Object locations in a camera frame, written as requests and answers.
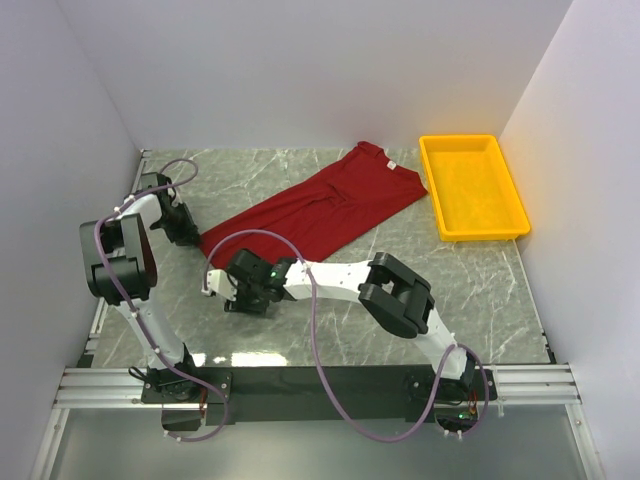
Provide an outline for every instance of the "gray marble tabletop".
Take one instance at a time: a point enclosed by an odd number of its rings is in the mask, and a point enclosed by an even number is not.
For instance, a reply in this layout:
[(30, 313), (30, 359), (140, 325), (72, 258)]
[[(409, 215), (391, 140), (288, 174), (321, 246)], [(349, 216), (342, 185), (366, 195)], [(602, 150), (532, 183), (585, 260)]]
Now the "gray marble tabletop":
[[(200, 231), (246, 210), (342, 158), (341, 149), (159, 150), (144, 160), (157, 171), (176, 157), (195, 160), (198, 177), (180, 190)], [(422, 175), (417, 149), (390, 149), (399, 165)], [(172, 179), (189, 175), (179, 164)], [(196, 248), (150, 235), (158, 264), (159, 298), (169, 321), (198, 364), (313, 365), (309, 301), (281, 302), (264, 317), (225, 313), (200, 293), (204, 257)], [(446, 243), (438, 236), (427, 196), (345, 246), (327, 261), (353, 262), (377, 251), (393, 254), (426, 278), (440, 315), (461, 343), (489, 363), (547, 363), (545, 337), (513, 241)], [(364, 307), (335, 300), (318, 304), (318, 342), (326, 365), (414, 364), (426, 358), (410, 340), (387, 334)], [(94, 367), (143, 366), (127, 322), (103, 315)]]

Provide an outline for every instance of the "purple cable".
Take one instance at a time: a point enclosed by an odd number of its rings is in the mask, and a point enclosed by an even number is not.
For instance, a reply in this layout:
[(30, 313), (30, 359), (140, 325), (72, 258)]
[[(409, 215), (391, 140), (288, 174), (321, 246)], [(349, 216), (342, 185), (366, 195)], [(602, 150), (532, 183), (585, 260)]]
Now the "purple cable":
[[(203, 281), (203, 287), (204, 290), (207, 289), (207, 271), (209, 270), (209, 265), (211, 264), (211, 259), (214, 257), (214, 255), (216, 254), (216, 252), (220, 249), (220, 247), (222, 245), (224, 245), (226, 242), (228, 242), (229, 240), (235, 238), (235, 237), (239, 237), (242, 235), (249, 235), (249, 234), (261, 234), (261, 235), (268, 235), (270, 237), (276, 238), (278, 240), (280, 240), (281, 242), (285, 243), (292, 251), (293, 253), (296, 255), (296, 257), (298, 257), (298, 260), (300, 262), (302, 262), (303, 264), (305, 264), (305, 260), (302, 256), (302, 253), (300, 253), (300, 250), (298, 250), (295, 245), (293, 245), (293, 243), (291, 243), (289, 240), (287, 240), (286, 238), (284, 238), (281, 235), (278, 235), (277, 233), (273, 233), (273, 232), (269, 232), (268, 230), (258, 230), (258, 229), (249, 229), (249, 230), (241, 230), (239, 232), (236, 233), (232, 233), (231, 235), (223, 238), (222, 240), (220, 240), (220, 242), (218, 242), (218, 244), (213, 247), (213, 250), (211, 250), (211, 252), (209, 253), (209, 255), (207, 256), (207, 263), (205, 265), (204, 268), (204, 275), (202, 278)], [(466, 350), (467, 352), (469, 352), (469, 354), (474, 358), (474, 360), (476, 361), (477, 366), (480, 368), (480, 374), (482, 375), (482, 380), (484, 382), (484, 407), (482, 409), (482, 412), (480, 413), (480, 416), (478, 417), (478, 421), (466, 432), (461, 433), (462, 436), (466, 436), (469, 433), (471, 433), (473, 430), (476, 429), (476, 427), (480, 424), (480, 422), (482, 422), (482, 420), (484, 419), (488, 406), (489, 406), (489, 382), (487, 381), (487, 374), (484, 371), (482, 362), (480, 361), (480, 358), (478, 358), (478, 356), (466, 345), (462, 345), (461, 343), (459, 344), (452, 344), (449, 345), (447, 347), (447, 349), (445, 350), (444, 354), (442, 355), (442, 359), (440, 360), (440, 364), (438, 365), (438, 369), (436, 371), (436, 376), (433, 379), (433, 386), (431, 387), (431, 394), (429, 395), (429, 400), (427, 401), (427, 405), (424, 408), (424, 411), (422, 412), (422, 415), (420, 415), (420, 418), (418, 419), (418, 421), (411, 427), (409, 428), (406, 432), (401, 433), (400, 435), (396, 435), (393, 437), (384, 437), (381, 435), (377, 435), (375, 433), (372, 433), (368, 430), (366, 430), (364, 427), (362, 427), (358, 422), (356, 422), (353, 418), (351, 418), (349, 416), (349, 414), (346, 412), (346, 410), (342, 407), (342, 405), (340, 404), (340, 402), (338, 401), (337, 397), (335, 396), (335, 394), (333, 393), (333, 390), (331, 389), (331, 385), (329, 385), (329, 381), (327, 380), (327, 376), (325, 374), (324, 368), (322, 366), (322, 363), (320, 362), (320, 356), (318, 354), (318, 345), (317, 345), (317, 339), (316, 339), (316, 327), (317, 327), (317, 322), (316, 322), (316, 303), (317, 303), (317, 282), (316, 279), (313, 276), (313, 273), (311, 273), (311, 269), (307, 268), (306, 269), (306, 273), (307, 276), (309, 277), (309, 280), (311, 280), (311, 350), (313, 352), (313, 360), (316, 364), (316, 370), (318, 371), (318, 376), (320, 377), (320, 382), (322, 383), (322, 386), (324, 387), (325, 392), (327, 393), (327, 396), (329, 397), (329, 400), (331, 401), (331, 403), (333, 404), (334, 408), (337, 410), (337, 412), (340, 414), (340, 416), (349, 424), (351, 425), (358, 433), (364, 435), (365, 437), (371, 439), (371, 440), (375, 440), (377, 442), (383, 442), (383, 443), (395, 443), (395, 442), (400, 442), (402, 440), (407, 439), (408, 437), (410, 437), (413, 433), (415, 433), (424, 423), (424, 421), (427, 418), (427, 415), (429, 415), (429, 412), (431, 411), (431, 408), (433, 407), (433, 404), (435, 403), (435, 398), (436, 398), (436, 393), (437, 393), (437, 388), (438, 388), (438, 384), (440, 383), (440, 377), (442, 376), (442, 370), (444, 369), (444, 365), (447, 361), (447, 358), (449, 357), (449, 355), (451, 354), (451, 352), (453, 350), (455, 350), (457, 347), (460, 347), (464, 350)]]
[[(107, 274), (109, 275), (109, 278), (111, 278), (111, 281), (113, 282), (113, 285), (116, 287), (116, 290), (118, 290), (118, 292), (120, 293), (120, 295), (122, 296), (122, 298), (124, 299), (124, 301), (127, 303), (127, 305), (129, 306), (129, 310), (131, 311), (131, 313), (134, 315), (134, 318), (136, 319), (136, 322), (138, 323), (138, 326), (140, 327), (140, 330), (142, 331), (144, 337), (147, 339), (147, 342), (149, 342), (149, 346), (151, 347), (152, 350), (156, 350), (158, 349), (158, 344), (155, 342), (155, 340), (153, 339), (153, 337), (151, 336), (151, 333), (149, 332), (149, 329), (147, 328), (147, 326), (145, 325), (145, 323), (142, 321), (142, 316), (139, 314), (139, 310), (136, 308), (136, 306), (133, 304), (133, 301), (131, 299), (131, 297), (129, 296), (129, 294), (127, 293), (127, 291), (125, 290), (125, 288), (122, 286), (122, 283), (120, 282), (120, 280), (118, 280), (118, 277), (116, 276), (115, 272), (113, 271), (113, 267), (111, 267), (111, 264), (109, 263), (109, 259), (107, 257), (107, 255), (104, 253), (104, 249), (102, 248), (102, 242), (100, 241), (100, 231), (102, 229), (102, 226), (108, 222), (109, 220), (117, 217), (118, 215), (121, 215), (122, 213), (125, 212), (125, 210), (127, 208), (129, 208), (131, 206), (131, 204), (133, 202), (135, 202), (136, 200), (139, 200), (140, 198), (149, 195), (151, 193), (155, 193), (155, 192), (159, 192), (162, 190), (168, 190), (170, 188), (177, 188), (181, 185), (184, 185), (185, 183), (190, 182), (191, 180), (193, 180), (196, 175), (198, 175), (198, 165), (190, 159), (186, 159), (186, 158), (176, 158), (175, 160), (170, 161), (169, 163), (167, 163), (164, 167), (162, 167), (162, 169), (160, 170), (160, 173), (164, 172), (169, 166), (173, 165), (174, 163), (178, 163), (178, 162), (186, 162), (189, 163), (193, 166), (194, 168), (194, 172), (193, 174), (187, 178), (186, 180), (182, 180), (180, 182), (176, 182), (176, 183), (171, 183), (169, 185), (161, 185), (159, 187), (154, 187), (151, 188), (149, 190), (145, 190), (144, 192), (141, 192), (137, 195), (130, 195), (129, 197), (127, 197), (127, 199), (125, 200), (125, 202), (122, 204), (122, 206), (117, 207), (114, 212), (108, 216), (106, 216), (105, 218), (98, 220), (98, 222), (96, 223), (94, 229), (93, 229), (93, 240), (96, 243), (96, 248), (98, 250), (98, 255), (100, 256), (100, 260), (102, 261), (102, 265), (104, 266)], [(222, 421), (220, 422), (220, 425), (218, 425), (213, 431), (207, 433), (206, 435), (202, 435), (200, 437), (182, 437), (176, 433), (173, 432), (168, 432), (167, 435), (169, 435), (172, 438), (175, 438), (178, 441), (182, 441), (182, 442), (199, 442), (202, 440), (207, 440), (211, 437), (213, 437), (214, 435), (216, 435), (220, 430), (222, 430), (222, 428), (225, 426), (225, 424), (227, 423), (228, 419), (229, 419), (229, 404), (227, 402), (227, 399), (225, 398), (224, 394), (218, 390), (216, 387), (214, 387), (213, 385), (211, 385), (208, 382), (205, 382), (204, 380), (200, 380), (199, 378), (196, 378), (192, 375), (189, 375), (187, 373), (181, 372), (180, 370), (178, 370), (177, 368), (175, 368), (173, 365), (171, 365), (171, 363), (169, 363), (169, 361), (167, 360), (167, 358), (164, 356), (164, 354), (159, 351), (158, 353), (156, 353), (156, 355), (158, 356), (158, 359), (162, 362), (162, 364), (167, 367), (169, 370), (171, 370), (173, 373), (175, 373), (176, 375), (189, 380), (191, 382), (197, 383), (198, 385), (203, 386), (204, 388), (206, 388), (207, 390), (215, 393), (218, 397), (220, 397), (222, 399), (223, 405), (224, 405), (224, 415), (222, 417)]]

